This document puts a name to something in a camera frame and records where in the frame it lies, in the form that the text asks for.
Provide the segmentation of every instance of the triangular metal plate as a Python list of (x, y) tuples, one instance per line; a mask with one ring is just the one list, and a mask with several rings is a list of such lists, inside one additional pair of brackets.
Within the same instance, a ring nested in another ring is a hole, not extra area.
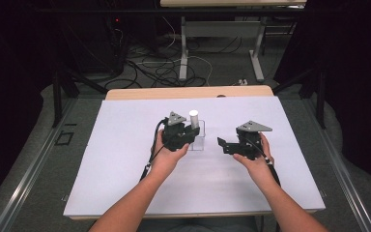
[(168, 117), (168, 123), (167, 123), (167, 125), (168, 126), (173, 126), (173, 125), (179, 124), (179, 123), (181, 123), (181, 122), (183, 122), (185, 120), (186, 120), (185, 117), (183, 117), (183, 116), (181, 116), (181, 115), (179, 115), (179, 114), (171, 111), (170, 116)]
[(245, 124), (242, 124), (241, 126), (237, 127), (237, 129), (247, 132), (272, 131), (271, 128), (261, 125), (259, 123), (255, 123), (253, 121), (249, 121)]

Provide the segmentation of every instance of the white cylinder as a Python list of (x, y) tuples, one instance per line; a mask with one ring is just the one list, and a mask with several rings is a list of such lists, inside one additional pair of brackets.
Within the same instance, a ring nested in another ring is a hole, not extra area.
[(189, 120), (191, 121), (191, 128), (196, 129), (199, 128), (200, 125), (198, 125), (198, 111), (193, 109), (189, 111)]

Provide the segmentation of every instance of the hand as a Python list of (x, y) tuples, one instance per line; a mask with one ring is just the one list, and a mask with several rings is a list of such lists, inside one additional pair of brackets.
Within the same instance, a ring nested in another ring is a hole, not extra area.
[(159, 130), (157, 133), (155, 159), (152, 162), (152, 170), (150, 171), (150, 174), (158, 175), (165, 179), (174, 170), (177, 162), (186, 154), (189, 144), (185, 144), (182, 149), (171, 152), (167, 148), (163, 147), (162, 133), (163, 130)]
[[(262, 146), (264, 150), (264, 154), (274, 163), (274, 159), (271, 156), (270, 151), (270, 143), (268, 142), (267, 138), (260, 133)], [(275, 179), (273, 178), (270, 169), (267, 167), (265, 159), (260, 157), (256, 160), (251, 160), (246, 157), (243, 157), (240, 154), (234, 154), (234, 159), (244, 165), (249, 173), (251, 179), (257, 184), (259, 188), (263, 185), (267, 185), (269, 183), (275, 183)]]

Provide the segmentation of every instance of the black cable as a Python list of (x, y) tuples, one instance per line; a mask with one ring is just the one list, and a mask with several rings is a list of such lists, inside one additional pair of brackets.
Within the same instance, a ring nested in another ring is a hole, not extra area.
[(134, 71), (135, 71), (134, 79), (125, 79), (125, 78), (113, 79), (113, 80), (110, 80), (110, 81), (108, 81), (107, 83), (105, 83), (105, 84), (104, 84), (104, 88), (107, 88), (107, 85), (109, 85), (109, 84), (111, 84), (111, 83), (113, 83), (113, 82), (118, 82), (118, 81), (128, 81), (128, 82), (130, 82), (129, 85), (122, 87), (122, 89), (127, 89), (128, 87), (130, 87), (130, 86), (133, 85), (133, 84), (137, 85), (137, 87), (139, 87), (139, 88), (143, 88), (143, 87), (140, 85), (140, 83), (137, 82), (137, 78), (138, 78), (137, 69), (134, 69)]
[[(129, 35), (129, 36), (133, 41), (136, 41), (137, 45), (138, 45), (138, 47), (135, 47), (135, 48), (130, 50), (131, 54), (136, 54), (136, 55), (128, 56), (129, 59), (135, 59), (135, 58), (140, 58), (140, 57), (146, 57), (146, 58), (147, 57), (156, 57), (156, 58), (170, 59), (170, 58), (176, 56), (179, 53), (179, 49), (174, 49), (176, 51), (176, 53), (171, 55), (171, 56), (167, 56), (163, 53), (160, 53), (159, 51), (152, 51), (152, 50), (150, 50), (150, 48), (147, 48), (144, 45), (141, 45), (141, 42), (138, 41), (135, 37), (133, 37), (131, 35)], [(142, 50), (145, 53), (144, 54), (137, 54), (138, 52), (136, 52), (135, 50), (137, 50), (138, 48), (142, 48)], [(173, 49), (172, 46), (167, 46), (166, 48), (164, 48), (164, 51), (167, 50), (168, 48)]]
[(264, 216), (261, 216), (260, 232), (264, 232)]
[(236, 48), (234, 48), (234, 50), (231, 50), (231, 51), (224, 51), (225, 49), (227, 49), (231, 44), (234, 43), (234, 41), (237, 39), (238, 37), (234, 38), (233, 41), (231, 41), (228, 45), (226, 45), (224, 48), (220, 49), (219, 51), (197, 51), (196, 49), (194, 50), (191, 50), (189, 49), (190, 51), (192, 51), (192, 53), (198, 53), (198, 54), (218, 54), (218, 53), (226, 53), (226, 54), (229, 54), (229, 53), (233, 53), (235, 51), (237, 51), (238, 49), (240, 49), (242, 43), (243, 43), (243, 38), (240, 38), (240, 43), (238, 44), (238, 46)]
[[(257, 147), (251, 140), (247, 139), (244, 137), (244, 139), (249, 143), (251, 144), (255, 149), (258, 150), (258, 152), (260, 152), (260, 154), (264, 157), (265, 161), (267, 162), (267, 166), (268, 168), (270, 169), (270, 172), (273, 176), (273, 178), (275, 179), (276, 183), (281, 186), (281, 183), (279, 181), (279, 177), (278, 177), (278, 174), (276, 173), (276, 170), (275, 170), (275, 167), (273, 166), (273, 163), (272, 161), (267, 157), (267, 155), (265, 155), (265, 153), (259, 148)], [(280, 231), (280, 227), (279, 227), (279, 223), (276, 222), (276, 226), (275, 226), (275, 232), (279, 232)]]
[[(197, 44), (197, 46), (196, 46), (195, 48), (191, 48), (191, 47), (189, 47), (190, 42)], [(198, 43), (197, 40), (195, 40), (195, 41), (190, 41), (190, 40), (188, 40), (188, 41), (186, 42), (186, 48), (188, 49), (188, 51), (195, 51), (195, 50), (197, 50), (198, 48), (200, 48), (200, 46), (201, 46), (201, 45), (200, 45), (200, 43)]]
[[(168, 71), (175, 73), (175, 76), (169, 76), (164, 77), (165, 73), (158, 76), (159, 83), (166, 86), (172, 86), (172, 87), (184, 87), (185, 85), (182, 83), (182, 81), (179, 79), (179, 75), (174, 70), (176, 67), (179, 67), (180, 65), (174, 65), (172, 68), (166, 68)], [(188, 69), (192, 71), (192, 76), (195, 76), (195, 71), (192, 67), (187, 66)]]
[(171, 67), (171, 68), (166, 68), (166, 67), (157, 68), (155, 73), (158, 76), (164, 76), (164, 75), (168, 75), (170, 73), (174, 73), (175, 76), (178, 76), (177, 72), (174, 70), (175, 67), (176, 67), (176, 65), (173, 64), (173, 67)]
[(144, 166), (143, 173), (141, 174), (140, 181), (143, 180), (147, 173), (149, 172), (150, 166), (152, 165), (153, 159), (158, 155), (158, 153), (161, 151), (161, 149), (164, 147), (164, 145), (156, 152), (155, 154), (155, 148), (156, 148), (156, 142), (157, 142), (157, 134), (158, 134), (158, 129), (161, 126), (161, 124), (166, 123), (168, 121), (168, 118), (164, 118), (163, 120), (159, 121), (156, 130), (155, 130), (155, 138), (153, 140), (153, 146), (152, 146), (152, 152), (149, 157), (149, 161), (147, 162), (146, 166)]
[(132, 66), (133, 68), (138, 69), (145, 76), (151, 78), (154, 81), (154, 83), (152, 84), (152, 87), (157, 87), (158, 83), (161, 84), (161, 85), (164, 85), (164, 86), (169, 86), (169, 87), (184, 87), (187, 84), (194, 82), (195, 80), (202, 80), (201, 86), (203, 86), (207, 81), (203, 77), (196, 76), (194, 69), (190, 66), (187, 66), (187, 68), (192, 71), (192, 73), (193, 73), (192, 77), (188, 78), (186, 81), (180, 81), (178, 76), (162, 77), (161, 75), (151, 73), (151, 72), (148, 72), (148, 71), (145, 71), (145, 70), (141, 69), (140, 67), (138, 67), (138, 65), (136, 65), (132, 61), (128, 61), (128, 64), (130, 66)]

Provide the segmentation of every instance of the black curtain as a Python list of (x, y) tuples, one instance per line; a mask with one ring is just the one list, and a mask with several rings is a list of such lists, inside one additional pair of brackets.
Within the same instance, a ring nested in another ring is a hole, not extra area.
[[(274, 79), (284, 84), (322, 67), (327, 72), (326, 101), (343, 132), (342, 153), (371, 174), (371, 1), (309, 0), (305, 8), (344, 13), (301, 18)], [(307, 85), (317, 75), (300, 83)]]
[(0, 1), (0, 185), (37, 122), (41, 90), (51, 83), (32, 20), (19, 1)]

